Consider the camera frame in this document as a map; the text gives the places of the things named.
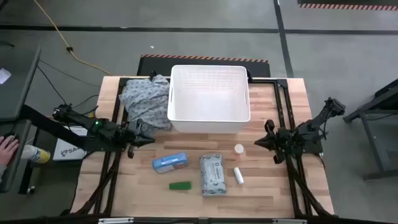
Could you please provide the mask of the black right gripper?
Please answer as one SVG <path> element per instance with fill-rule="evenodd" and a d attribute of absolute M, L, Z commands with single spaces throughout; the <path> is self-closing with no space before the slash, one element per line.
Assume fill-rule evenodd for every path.
<path fill-rule="evenodd" d="M 274 162 L 276 164 L 281 164 L 282 162 L 285 161 L 286 155 L 285 155 L 285 150 L 286 150 L 286 142 L 287 138 L 284 133 L 285 129 L 282 129 L 282 135 L 277 131 L 274 131 L 275 124 L 273 120 L 268 119 L 265 123 L 265 130 L 266 130 L 266 136 L 263 138 L 260 138 L 256 140 L 254 143 L 257 146 L 261 146 L 264 148 L 267 148 L 270 151 L 275 152 L 274 156 Z"/>

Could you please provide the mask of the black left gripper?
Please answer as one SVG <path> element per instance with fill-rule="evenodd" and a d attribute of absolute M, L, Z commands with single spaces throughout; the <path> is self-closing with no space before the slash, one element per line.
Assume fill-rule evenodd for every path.
<path fill-rule="evenodd" d="M 150 136 L 147 136 L 145 134 L 141 135 L 142 125 L 143 125 L 143 120 L 138 119 L 135 122 L 130 122 L 127 126 L 127 130 L 129 132 L 129 144 L 130 144 L 129 149 L 127 150 L 128 158 L 134 157 L 135 148 L 152 144 L 155 141 L 155 139 Z M 141 138 L 144 140 L 144 142 L 139 142 L 140 135 Z"/>

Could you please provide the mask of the blue rectangular box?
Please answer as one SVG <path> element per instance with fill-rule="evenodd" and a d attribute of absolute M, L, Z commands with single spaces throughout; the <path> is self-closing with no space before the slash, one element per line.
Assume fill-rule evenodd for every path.
<path fill-rule="evenodd" d="M 181 169 L 188 165 L 189 160 L 185 152 L 164 156 L 152 161 L 152 168 L 158 174 L 164 174 L 173 170 Z"/>

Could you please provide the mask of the white tube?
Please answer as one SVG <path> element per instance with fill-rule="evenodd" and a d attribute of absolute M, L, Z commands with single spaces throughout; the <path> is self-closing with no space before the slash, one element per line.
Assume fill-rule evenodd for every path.
<path fill-rule="evenodd" d="M 242 175 L 240 169 L 238 167 L 235 167 L 233 169 L 233 171 L 234 171 L 234 176 L 236 178 L 237 183 L 239 185 L 242 185 L 244 183 L 244 178 L 243 178 L 243 175 Z"/>

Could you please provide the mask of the green packet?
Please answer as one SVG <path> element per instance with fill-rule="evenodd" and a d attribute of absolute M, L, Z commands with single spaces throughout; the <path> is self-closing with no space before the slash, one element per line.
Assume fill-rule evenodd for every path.
<path fill-rule="evenodd" d="M 169 184 L 170 190 L 190 190 L 191 188 L 191 182 L 173 182 Z"/>

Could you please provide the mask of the grey wipes pack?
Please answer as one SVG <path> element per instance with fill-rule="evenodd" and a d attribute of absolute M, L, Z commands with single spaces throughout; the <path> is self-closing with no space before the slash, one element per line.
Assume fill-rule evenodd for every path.
<path fill-rule="evenodd" d="M 205 154 L 200 156 L 201 194 L 203 197 L 225 195 L 227 191 L 224 178 L 223 156 Z"/>

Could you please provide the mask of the white perforated plastic basket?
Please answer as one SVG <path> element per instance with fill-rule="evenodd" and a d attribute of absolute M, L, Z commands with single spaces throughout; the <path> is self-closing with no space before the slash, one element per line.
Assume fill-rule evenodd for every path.
<path fill-rule="evenodd" d="M 180 133 L 238 133 L 251 120 L 248 71 L 230 65 L 173 66 L 167 118 Z"/>

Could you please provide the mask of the grey patterned cloth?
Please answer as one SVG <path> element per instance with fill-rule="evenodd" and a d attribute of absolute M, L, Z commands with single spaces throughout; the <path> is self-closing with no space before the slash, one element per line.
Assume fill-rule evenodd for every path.
<path fill-rule="evenodd" d="M 170 83 L 162 75 L 127 81 L 119 95 L 127 120 L 136 124 L 141 119 L 143 132 L 150 136 L 159 130 L 170 130 L 172 124 L 167 117 L 169 89 Z"/>

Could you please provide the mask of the black mat with striped edge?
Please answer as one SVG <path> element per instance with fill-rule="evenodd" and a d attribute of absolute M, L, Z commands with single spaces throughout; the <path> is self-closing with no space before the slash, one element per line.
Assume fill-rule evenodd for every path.
<path fill-rule="evenodd" d="M 229 58 L 191 55 L 141 55 L 137 76 L 149 76 L 152 71 L 169 76 L 174 65 L 228 65 L 245 67 L 253 77 L 270 78 L 268 60 L 253 58 Z"/>
<path fill-rule="evenodd" d="M 398 0 L 297 0 L 301 8 L 398 11 Z"/>

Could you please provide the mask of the white cardboard box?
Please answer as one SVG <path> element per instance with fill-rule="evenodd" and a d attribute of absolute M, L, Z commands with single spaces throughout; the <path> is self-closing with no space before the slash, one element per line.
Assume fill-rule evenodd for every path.
<path fill-rule="evenodd" d="M 73 133 L 79 136 L 86 136 L 87 130 L 79 126 L 65 126 L 66 129 L 70 129 Z M 62 140 L 57 139 L 55 146 L 53 160 L 54 161 L 74 161 L 82 160 L 86 156 L 87 152 Z"/>

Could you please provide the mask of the black desk beam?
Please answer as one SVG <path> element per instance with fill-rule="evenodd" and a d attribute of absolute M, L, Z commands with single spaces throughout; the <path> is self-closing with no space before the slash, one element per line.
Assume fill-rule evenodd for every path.
<path fill-rule="evenodd" d="M 69 142 L 70 144 L 81 149 L 88 150 L 88 145 L 93 143 L 92 139 L 84 138 L 67 130 L 60 123 L 42 115 L 30 106 L 22 106 L 19 118 L 28 119 L 37 128 L 44 130 L 53 136 Z"/>

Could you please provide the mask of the white yellow spray bottle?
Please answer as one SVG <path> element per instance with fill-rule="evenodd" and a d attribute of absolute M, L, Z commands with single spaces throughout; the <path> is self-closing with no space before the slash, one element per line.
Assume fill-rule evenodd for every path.
<path fill-rule="evenodd" d="M 45 164 L 50 160 L 51 153 L 36 146 L 26 144 L 23 148 L 21 158 L 38 164 Z"/>

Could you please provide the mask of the dark metal table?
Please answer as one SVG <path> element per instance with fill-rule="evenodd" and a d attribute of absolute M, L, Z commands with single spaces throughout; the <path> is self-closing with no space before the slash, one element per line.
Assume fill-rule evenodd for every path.
<path fill-rule="evenodd" d="M 375 92 L 373 99 L 343 118 L 346 124 L 360 119 L 377 171 L 364 180 L 398 177 L 398 79 Z"/>

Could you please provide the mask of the grey desk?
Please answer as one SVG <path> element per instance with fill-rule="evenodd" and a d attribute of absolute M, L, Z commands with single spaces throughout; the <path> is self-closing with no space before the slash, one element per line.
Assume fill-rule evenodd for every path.
<path fill-rule="evenodd" d="M 0 85 L 0 121 L 13 121 L 19 117 L 40 53 L 40 47 L 0 49 L 0 68 L 5 68 L 12 74 Z"/>

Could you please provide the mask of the person's hand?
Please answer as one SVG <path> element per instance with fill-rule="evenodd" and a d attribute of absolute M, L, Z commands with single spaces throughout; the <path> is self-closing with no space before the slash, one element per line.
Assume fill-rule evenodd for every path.
<path fill-rule="evenodd" d="M 0 137 L 0 165 L 8 165 L 15 151 L 19 147 L 19 140 L 11 135 L 8 137 Z"/>

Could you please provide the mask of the white paper note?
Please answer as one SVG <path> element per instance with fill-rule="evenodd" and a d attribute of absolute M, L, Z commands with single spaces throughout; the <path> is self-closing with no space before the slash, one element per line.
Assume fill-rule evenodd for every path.
<path fill-rule="evenodd" d="M 4 84 L 12 76 L 5 68 L 0 68 L 0 85 Z"/>

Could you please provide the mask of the black metal table frame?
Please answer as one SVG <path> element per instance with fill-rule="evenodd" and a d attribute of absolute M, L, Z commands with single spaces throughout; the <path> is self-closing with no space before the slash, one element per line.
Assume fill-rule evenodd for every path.
<path fill-rule="evenodd" d="M 139 148 L 133 159 L 96 152 L 81 166 L 72 210 L 64 224 L 98 224 L 100 218 L 134 217 L 133 224 L 272 223 L 273 219 L 301 219 L 292 205 L 292 191 L 284 164 L 273 153 L 254 144 L 263 137 L 264 123 L 293 126 L 312 117 L 301 78 L 256 78 L 249 86 L 251 120 L 236 134 L 192 134 L 159 131 L 156 142 Z M 239 161 L 234 146 L 242 144 Z M 187 167 L 158 174 L 152 161 L 185 152 Z M 227 194 L 203 197 L 199 157 L 223 156 Z M 239 185 L 233 169 L 244 183 Z M 170 190 L 173 182 L 191 182 L 190 190 Z"/>

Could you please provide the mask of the silver metal bracket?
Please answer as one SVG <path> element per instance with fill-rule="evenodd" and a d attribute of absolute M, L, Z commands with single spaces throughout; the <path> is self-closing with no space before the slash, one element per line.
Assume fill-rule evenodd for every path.
<path fill-rule="evenodd" d="M 273 219 L 272 224 L 308 224 L 308 222 L 301 219 L 278 218 Z"/>
<path fill-rule="evenodd" d="M 130 224 L 134 223 L 134 217 L 100 218 L 98 224 Z"/>

